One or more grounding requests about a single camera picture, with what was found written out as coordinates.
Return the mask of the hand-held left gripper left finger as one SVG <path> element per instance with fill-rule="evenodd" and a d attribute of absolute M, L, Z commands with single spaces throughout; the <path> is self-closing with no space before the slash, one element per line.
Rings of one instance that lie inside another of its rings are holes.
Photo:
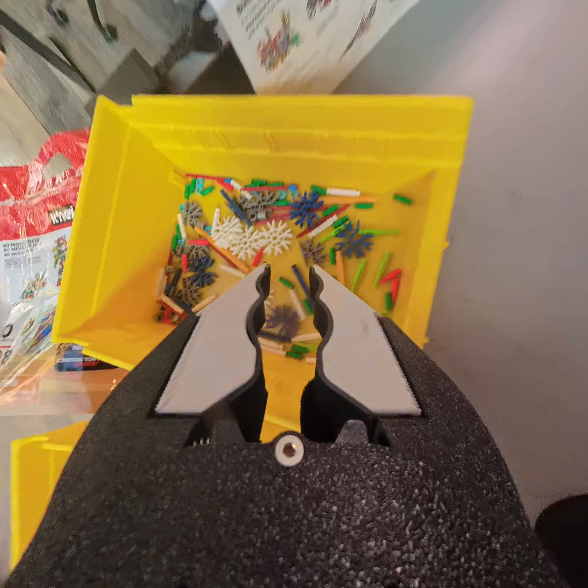
<path fill-rule="evenodd" d="M 268 392 L 258 334 L 270 278 L 270 265 L 261 263 L 200 312 L 172 363 L 155 415 L 196 417 L 206 437 L 229 420 L 244 441 L 260 442 Z"/>

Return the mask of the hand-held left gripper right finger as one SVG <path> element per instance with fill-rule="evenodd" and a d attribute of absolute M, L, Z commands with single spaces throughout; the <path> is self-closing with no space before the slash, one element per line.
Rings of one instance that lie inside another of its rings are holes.
<path fill-rule="evenodd" d="M 301 433 L 314 442 L 390 442 L 386 419 L 420 418 L 422 409 L 383 318 L 318 265 L 309 287 L 321 341 L 300 400 Z"/>

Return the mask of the pile of colourful building pieces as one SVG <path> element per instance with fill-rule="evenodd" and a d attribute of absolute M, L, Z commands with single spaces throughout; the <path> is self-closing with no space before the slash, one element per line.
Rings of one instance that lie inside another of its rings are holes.
<path fill-rule="evenodd" d="M 262 350 L 315 362 L 308 270 L 318 266 L 391 318 L 403 269 L 393 246 L 403 231 L 405 195 L 377 198 L 359 190 L 192 175 L 156 283 L 154 322 L 176 327 L 198 315 L 263 263 L 272 267 Z"/>

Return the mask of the yellow plastic bin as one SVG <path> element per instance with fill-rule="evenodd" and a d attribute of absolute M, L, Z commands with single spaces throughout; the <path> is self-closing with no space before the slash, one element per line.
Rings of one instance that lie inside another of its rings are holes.
<path fill-rule="evenodd" d="M 11 441 L 9 571 L 38 530 L 63 468 L 89 421 L 85 418 Z"/>
<path fill-rule="evenodd" d="M 53 341 L 131 370 L 171 332 L 154 320 L 156 288 L 187 178 L 213 186 L 194 194 L 206 221 L 221 210 L 226 178 L 276 183 L 300 195 L 311 186 L 357 189 L 326 197 L 374 237 L 356 293 L 385 311 L 390 286 L 373 287 L 401 269 L 392 320 L 422 348 L 474 101 L 458 96 L 139 96 L 131 106 L 99 98 L 62 285 Z"/>

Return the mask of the grey desk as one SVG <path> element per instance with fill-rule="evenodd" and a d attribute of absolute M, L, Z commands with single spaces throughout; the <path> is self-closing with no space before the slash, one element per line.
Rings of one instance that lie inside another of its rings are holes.
<path fill-rule="evenodd" d="M 587 492 L 587 1 L 421 1 L 337 91 L 474 99 L 425 348 L 534 521 Z"/>

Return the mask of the building set cardboard box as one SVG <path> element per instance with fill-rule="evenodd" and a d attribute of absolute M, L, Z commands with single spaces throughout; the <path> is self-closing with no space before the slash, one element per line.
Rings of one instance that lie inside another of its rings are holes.
<path fill-rule="evenodd" d="M 1 168 L 1 418 L 94 414 L 126 371 L 52 342 L 89 129 Z"/>

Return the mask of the black wrist rest pad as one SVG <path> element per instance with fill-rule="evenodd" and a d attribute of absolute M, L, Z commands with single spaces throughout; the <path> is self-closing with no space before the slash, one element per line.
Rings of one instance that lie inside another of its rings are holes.
<path fill-rule="evenodd" d="M 549 505 L 535 533 L 570 587 L 587 587 L 587 494 Z"/>

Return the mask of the folded building instruction booklet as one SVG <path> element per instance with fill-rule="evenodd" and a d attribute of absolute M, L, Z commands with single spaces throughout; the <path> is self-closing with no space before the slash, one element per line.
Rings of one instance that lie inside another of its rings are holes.
<path fill-rule="evenodd" d="M 331 93 L 418 1 L 210 1 L 257 94 Z"/>

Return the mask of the black chair base with casters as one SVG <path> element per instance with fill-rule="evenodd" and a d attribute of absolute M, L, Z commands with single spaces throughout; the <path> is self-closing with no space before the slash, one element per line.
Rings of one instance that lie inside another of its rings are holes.
<path fill-rule="evenodd" d="M 67 11 L 62 7 L 64 1 L 44 1 L 45 11 L 53 19 L 53 21 L 61 27 L 70 24 L 70 18 Z M 100 12 L 96 1 L 83 1 L 87 6 L 92 22 L 97 30 L 102 34 L 107 43 L 117 42 L 119 39 L 118 30 L 116 26 L 103 22 L 100 18 Z"/>

